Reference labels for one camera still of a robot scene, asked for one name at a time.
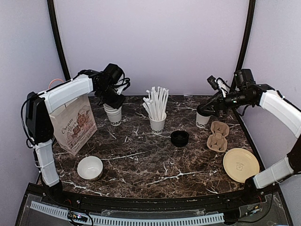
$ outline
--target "metal track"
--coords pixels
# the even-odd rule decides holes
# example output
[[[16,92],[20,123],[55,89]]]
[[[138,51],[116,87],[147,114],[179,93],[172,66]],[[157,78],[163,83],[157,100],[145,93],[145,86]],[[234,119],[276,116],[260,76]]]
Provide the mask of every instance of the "metal track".
[[[68,220],[68,210],[66,208],[58,208],[44,203],[32,201],[31,209],[48,214],[55,218]],[[108,218],[90,214],[95,226],[202,226],[224,222],[224,214],[213,214],[208,216],[193,218],[177,218],[177,219],[125,219],[125,218]]]

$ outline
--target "black cup lid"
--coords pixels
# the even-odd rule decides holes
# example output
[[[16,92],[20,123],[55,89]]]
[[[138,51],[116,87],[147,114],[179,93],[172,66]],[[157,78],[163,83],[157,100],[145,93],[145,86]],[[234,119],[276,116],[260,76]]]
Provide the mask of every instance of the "black cup lid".
[[[203,112],[203,111],[201,110],[201,108],[202,108],[203,106],[205,106],[205,104],[200,104],[200,105],[197,107],[197,112],[198,112],[200,115],[204,116],[204,117],[211,116],[210,113]]]
[[[171,134],[171,143],[176,147],[183,147],[188,144],[189,133],[183,130],[177,130]]]

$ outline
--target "white paper cup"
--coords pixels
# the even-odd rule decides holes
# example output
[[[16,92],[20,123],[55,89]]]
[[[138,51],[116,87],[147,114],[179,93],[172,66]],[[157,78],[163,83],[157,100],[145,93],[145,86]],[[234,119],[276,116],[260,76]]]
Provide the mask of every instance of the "white paper cup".
[[[77,173],[85,180],[95,181],[103,174],[103,162],[95,156],[86,157],[77,165]]]
[[[204,114],[200,111],[200,108],[203,105],[199,105],[197,108],[197,119],[196,119],[196,126],[203,129],[206,127],[206,125],[209,122],[210,116],[208,116],[207,114]]]
[[[166,113],[164,113],[164,119],[160,121],[156,121],[150,118],[150,127],[153,134],[161,134],[163,132],[165,119],[166,119]]]
[[[106,104],[103,105],[104,111],[107,113],[108,119],[112,126],[119,126],[121,124],[121,108],[115,109]]]

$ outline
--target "small white bowl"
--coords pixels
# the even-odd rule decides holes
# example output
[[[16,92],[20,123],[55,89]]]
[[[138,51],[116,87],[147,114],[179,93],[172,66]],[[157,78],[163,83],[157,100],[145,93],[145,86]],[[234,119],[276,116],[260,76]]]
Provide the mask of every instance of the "small white bowl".
[[[86,157],[77,165],[77,173],[85,180],[97,180],[103,174],[103,163],[95,156]]]

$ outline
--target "robotic arm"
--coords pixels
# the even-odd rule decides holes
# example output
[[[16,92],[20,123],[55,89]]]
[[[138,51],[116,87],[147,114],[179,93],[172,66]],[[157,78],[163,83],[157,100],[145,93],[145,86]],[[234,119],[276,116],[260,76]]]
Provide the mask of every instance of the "robotic arm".
[[[95,92],[95,96],[113,108],[120,108],[125,97],[121,92],[130,86],[121,68],[109,64],[103,72],[83,70],[69,81],[40,93],[30,93],[26,100],[25,123],[28,128],[28,141],[33,149],[37,167],[43,182],[49,187],[61,190],[59,176],[55,169],[52,153],[54,128],[49,114],[69,101]]]
[[[234,76],[238,90],[230,89],[230,92],[221,86],[219,81],[226,85],[221,78],[215,79],[211,76],[207,79],[213,89],[218,89],[219,92],[202,107],[203,112],[218,117],[220,111],[226,113],[229,108],[238,108],[243,105],[261,106],[282,121],[298,139],[284,159],[246,180],[245,190],[250,193],[301,171],[299,150],[301,147],[301,111],[271,86],[256,84],[250,69],[239,70],[234,73]]]

